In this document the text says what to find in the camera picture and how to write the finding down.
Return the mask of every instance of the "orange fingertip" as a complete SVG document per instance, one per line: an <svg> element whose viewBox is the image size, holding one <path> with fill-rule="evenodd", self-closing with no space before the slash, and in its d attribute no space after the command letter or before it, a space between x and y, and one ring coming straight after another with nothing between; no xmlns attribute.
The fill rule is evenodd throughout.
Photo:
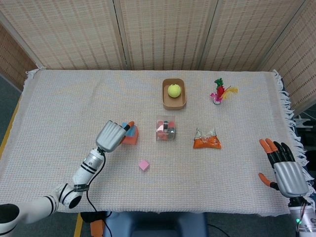
<svg viewBox="0 0 316 237"><path fill-rule="evenodd" d="M128 123L129 127L134 126L134 124L135 124L134 121L131 121L131 122Z"/></svg>
<svg viewBox="0 0 316 237"><path fill-rule="evenodd" d="M267 179L263 173L259 173L258 175L259 175L259 178L261 179L262 183L264 183L265 185L270 187L270 183L271 183L270 180Z"/></svg>
<svg viewBox="0 0 316 237"><path fill-rule="evenodd" d="M259 142L260 142L260 145L263 147L263 149L265 150L266 153L271 153L271 152L272 152L271 148L270 148L269 145L265 142L265 140L260 139Z"/></svg>
<svg viewBox="0 0 316 237"><path fill-rule="evenodd" d="M276 152L278 151L277 147L275 146L275 144L273 143L273 141L271 141L269 138L266 139L266 143L269 145L269 147L271 148L271 151Z"/></svg>

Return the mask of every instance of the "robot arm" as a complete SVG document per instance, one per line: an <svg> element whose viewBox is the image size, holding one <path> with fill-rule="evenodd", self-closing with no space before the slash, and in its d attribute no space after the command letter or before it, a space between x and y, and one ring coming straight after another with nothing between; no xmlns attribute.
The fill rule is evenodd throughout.
<svg viewBox="0 0 316 237"><path fill-rule="evenodd" d="M314 208L303 196L309 188L304 179L300 165L295 162L290 148L270 139L260 140L260 144L267 153L268 159L276 176L276 181L269 181L264 174L259 173L261 181L268 187L281 192L290 198L288 208L296 225L296 236L316 237L316 215Z"/></svg>
<svg viewBox="0 0 316 237"><path fill-rule="evenodd" d="M97 149L90 151L73 176L74 185L62 185L51 194L34 201L0 205L0 237L13 236L13 230L19 222L30 224L54 214L59 203L72 209L76 207L83 192L89 189L89 182L100 165L105 162L105 152L112 152L122 142L126 132L134 125L130 122L125 128L108 121L99 133Z"/></svg>

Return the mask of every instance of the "wooden tray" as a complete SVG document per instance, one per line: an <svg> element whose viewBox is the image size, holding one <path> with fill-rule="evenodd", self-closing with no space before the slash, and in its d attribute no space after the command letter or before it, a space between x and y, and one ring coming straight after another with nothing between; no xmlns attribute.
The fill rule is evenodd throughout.
<svg viewBox="0 0 316 237"><path fill-rule="evenodd" d="M181 94L177 98L168 95L168 87L171 84L178 84L181 87ZM162 102L166 110L180 110L187 102L186 88L184 82L179 78L169 78L162 82Z"/></svg>

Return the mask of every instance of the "black cable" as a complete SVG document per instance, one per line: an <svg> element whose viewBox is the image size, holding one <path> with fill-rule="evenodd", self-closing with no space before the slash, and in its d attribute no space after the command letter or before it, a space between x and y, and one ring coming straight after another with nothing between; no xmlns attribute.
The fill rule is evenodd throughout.
<svg viewBox="0 0 316 237"><path fill-rule="evenodd" d="M207 224L208 226L212 226L216 229L218 229L219 231L221 231L222 233L224 233L227 237L230 237L225 231L223 231L221 228L218 228L217 226L211 225L211 224Z"/></svg>
<svg viewBox="0 0 316 237"><path fill-rule="evenodd" d="M98 152L100 152L100 154L103 156L104 161L103 161L103 164L102 164L101 169L100 169L100 170L92 177L92 179L89 181L88 186L90 186L90 184L92 183L92 181L99 175L99 173L101 173L101 171L103 170L103 168L104 168L104 166L105 166L106 158L105 158L104 151L102 151L101 149L98 149ZM89 193L88 193L88 192L89 192L89 190L87 190L87 192L86 192L87 200L88 200L88 202L90 203L90 205L93 207L94 211L97 212L97 209L95 208L95 206L92 204L92 202L91 202L90 199L89 199ZM107 215L105 218L108 218L108 217L111 216L111 215L112 215L112 212L110 212L110 214ZM103 222L104 222L105 226L108 228L111 237L113 237L113 236L112 236L112 232L111 232L111 230L110 230L108 224L105 222L105 220L103 220Z"/></svg>

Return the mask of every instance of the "blue toy block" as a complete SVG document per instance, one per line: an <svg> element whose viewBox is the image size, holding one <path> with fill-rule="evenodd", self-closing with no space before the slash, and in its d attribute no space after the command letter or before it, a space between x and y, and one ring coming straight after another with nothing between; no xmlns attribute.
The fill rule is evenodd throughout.
<svg viewBox="0 0 316 237"><path fill-rule="evenodd" d="M124 122L122 124L122 127L125 127L127 125L126 122ZM136 131L136 126L132 126L128 131L127 133L125 134L126 137L133 137L135 135L135 131Z"/></svg>

